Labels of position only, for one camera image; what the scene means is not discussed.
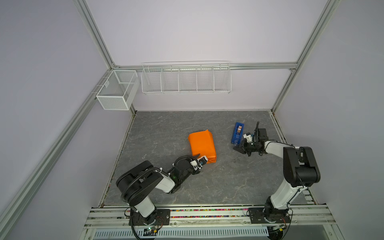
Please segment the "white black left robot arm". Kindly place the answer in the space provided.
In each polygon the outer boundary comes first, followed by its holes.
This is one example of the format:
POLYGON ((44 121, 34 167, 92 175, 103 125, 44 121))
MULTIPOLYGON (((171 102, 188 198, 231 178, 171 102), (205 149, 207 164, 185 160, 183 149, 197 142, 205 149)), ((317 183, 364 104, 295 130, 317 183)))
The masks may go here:
POLYGON ((199 174, 207 162, 206 156, 182 156, 177 158, 171 169, 166 172, 151 162, 144 161, 117 179, 116 186, 121 192, 120 198, 143 218, 155 218, 157 208, 149 194, 154 189, 166 194, 175 193, 189 176, 199 174))

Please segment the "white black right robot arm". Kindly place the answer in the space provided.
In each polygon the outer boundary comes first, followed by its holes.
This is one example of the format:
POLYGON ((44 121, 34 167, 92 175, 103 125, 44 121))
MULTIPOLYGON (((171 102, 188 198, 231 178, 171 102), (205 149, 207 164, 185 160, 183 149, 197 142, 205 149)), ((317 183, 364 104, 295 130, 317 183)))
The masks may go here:
POLYGON ((296 147, 276 140, 270 140, 266 129, 257 122, 253 134, 242 135, 234 150, 247 156, 272 154, 283 160, 284 180, 278 190, 266 200, 263 216, 267 221, 272 217, 285 216, 290 204, 303 191, 321 179, 320 170, 312 148, 296 147))

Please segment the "orange wrapping paper sheet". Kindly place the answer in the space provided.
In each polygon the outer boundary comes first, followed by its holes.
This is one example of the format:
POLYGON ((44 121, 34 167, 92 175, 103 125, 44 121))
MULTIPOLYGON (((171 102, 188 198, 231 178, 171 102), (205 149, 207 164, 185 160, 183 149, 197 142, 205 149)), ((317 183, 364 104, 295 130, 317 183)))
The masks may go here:
POLYGON ((209 130, 189 134, 188 140, 193 156, 206 156, 208 164, 217 161, 213 135, 209 130))

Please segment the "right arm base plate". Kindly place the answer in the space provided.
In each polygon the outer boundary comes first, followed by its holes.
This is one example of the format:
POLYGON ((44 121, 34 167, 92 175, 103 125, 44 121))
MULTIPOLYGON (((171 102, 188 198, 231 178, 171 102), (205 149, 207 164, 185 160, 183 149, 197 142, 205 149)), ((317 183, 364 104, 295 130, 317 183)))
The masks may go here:
POLYGON ((246 215, 252 224, 288 224, 291 222, 289 210, 267 210, 265 208, 249 208, 246 215))

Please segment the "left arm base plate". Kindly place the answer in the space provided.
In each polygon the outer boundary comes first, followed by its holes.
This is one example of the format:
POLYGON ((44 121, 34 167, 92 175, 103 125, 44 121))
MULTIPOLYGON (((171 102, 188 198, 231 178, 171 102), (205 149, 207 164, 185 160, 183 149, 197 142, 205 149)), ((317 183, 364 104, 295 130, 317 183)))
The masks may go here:
POLYGON ((134 226, 168 226, 171 219, 170 209, 155 209, 148 217, 143 217, 139 212, 132 212, 130 215, 130 224, 134 226))

